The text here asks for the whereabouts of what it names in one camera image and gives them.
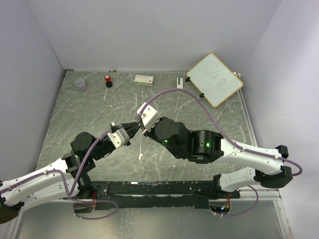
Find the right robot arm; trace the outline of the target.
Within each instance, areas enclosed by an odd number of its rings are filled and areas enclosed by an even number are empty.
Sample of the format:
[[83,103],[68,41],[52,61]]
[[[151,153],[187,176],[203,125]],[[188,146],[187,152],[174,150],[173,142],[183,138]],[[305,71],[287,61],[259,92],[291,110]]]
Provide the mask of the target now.
[[228,192],[250,185],[277,189],[285,187],[293,179],[292,170],[279,159],[281,153],[274,149],[274,157],[266,156],[266,149],[247,144],[232,145],[221,134],[209,130],[188,130],[181,122],[155,114],[143,114],[144,134],[163,145],[175,158],[187,159],[196,164],[216,161],[237,163],[243,169],[215,176],[211,186],[217,198]]

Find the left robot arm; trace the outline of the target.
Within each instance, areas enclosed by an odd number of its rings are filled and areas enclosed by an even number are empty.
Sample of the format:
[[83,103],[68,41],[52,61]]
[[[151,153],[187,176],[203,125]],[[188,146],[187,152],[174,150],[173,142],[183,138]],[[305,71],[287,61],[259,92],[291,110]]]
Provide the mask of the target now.
[[71,142],[71,151],[49,165],[27,175],[0,184],[0,222],[15,219],[20,212],[56,199],[87,199],[93,194],[88,171],[95,161],[109,156],[118,147],[130,145],[141,128],[130,122],[111,128],[99,137],[79,133]]

